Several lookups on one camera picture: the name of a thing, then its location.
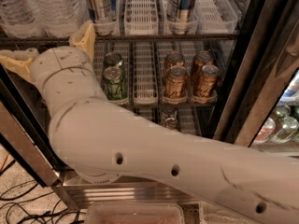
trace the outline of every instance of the refrigerator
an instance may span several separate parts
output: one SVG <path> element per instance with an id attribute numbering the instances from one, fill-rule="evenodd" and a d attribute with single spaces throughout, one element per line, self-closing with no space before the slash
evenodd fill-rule
<path id="1" fill-rule="evenodd" d="M 134 1 L 119 0 L 118 23 L 110 35 L 97 36 L 94 45 L 93 69 L 102 87 L 105 56 L 117 51 L 124 59 L 128 101 L 120 106 L 159 125 L 163 125 L 164 109 L 174 107 L 177 129 L 182 133 L 261 151 L 281 151 L 288 146 L 252 143 L 272 110 L 280 105 L 279 97 L 298 68 L 298 0 L 207 0 L 213 8 L 207 13 L 218 14 L 210 23 L 204 14 L 205 4 L 201 3 L 204 0 L 199 0 L 196 2 L 200 6 L 195 3 L 194 24 L 184 35 L 169 31 L 172 27 L 166 22 L 167 0 L 150 0 L 150 22 L 147 27 L 135 26 L 131 10 Z M 68 46 L 67 38 L 18 39 L 2 34 L 0 40 L 0 49 L 36 48 L 39 53 Z M 164 99 L 164 57 L 171 50 L 183 54 L 189 73 L 197 52 L 212 54 L 221 74 L 212 102 L 195 102 L 189 83 L 186 100 L 173 105 Z M 186 210 L 193 210 L 190 203 L 196 203 L 197 209 L 213 212 L 208 204 L 146 178 L 103 174 L 96 184 L 84 180 L 53 152 L 48 138 L 50 114 L 38 90 L 2 66 L 0 74 L 0 115 L 1 120 L 7 120 L 0 124 L 1 144 L 69 208 L 129 200 L 180 202 Z M 296 156 L 296 151 L 286 150 L 285 155 Z M 190 218 L 194 223 L 199 221 L 194 215 Z"/>

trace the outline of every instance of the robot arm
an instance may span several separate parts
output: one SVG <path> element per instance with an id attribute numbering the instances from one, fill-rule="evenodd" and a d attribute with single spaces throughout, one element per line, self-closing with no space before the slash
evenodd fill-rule
<path id="1" fill-rule="evenodd" d="M 170 131 L 113 105 L 89 60 L 59 47 L 30 67 L 50 111 L 51 146 L 80 175 L 146 177 L 262 223 L 297 222 L 296 159 Z"/>

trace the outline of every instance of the refrigerator door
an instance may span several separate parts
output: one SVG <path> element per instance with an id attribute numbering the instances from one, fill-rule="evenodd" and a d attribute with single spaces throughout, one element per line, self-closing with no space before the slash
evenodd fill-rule
<path id="1" fill-rule="evenodd" d="M 291 80 L 299 67 L 298 41 L 299 0 L 289 0 L 263 58 L 251 77 L 249 88 L 237 109 L 225 141 L 248 147 L 258 136 L 276 105 L 298 105 L 294 97 L 286 98 L 286 93 L 283 95 L 289 89 L 289 84 L 294 83 L 295 80 L 292 83 Z M 285 151 L 284 155 L 298 155 L 296 146 L 291 149 L 284 146 L 258 147 L 262 151 Z"/>

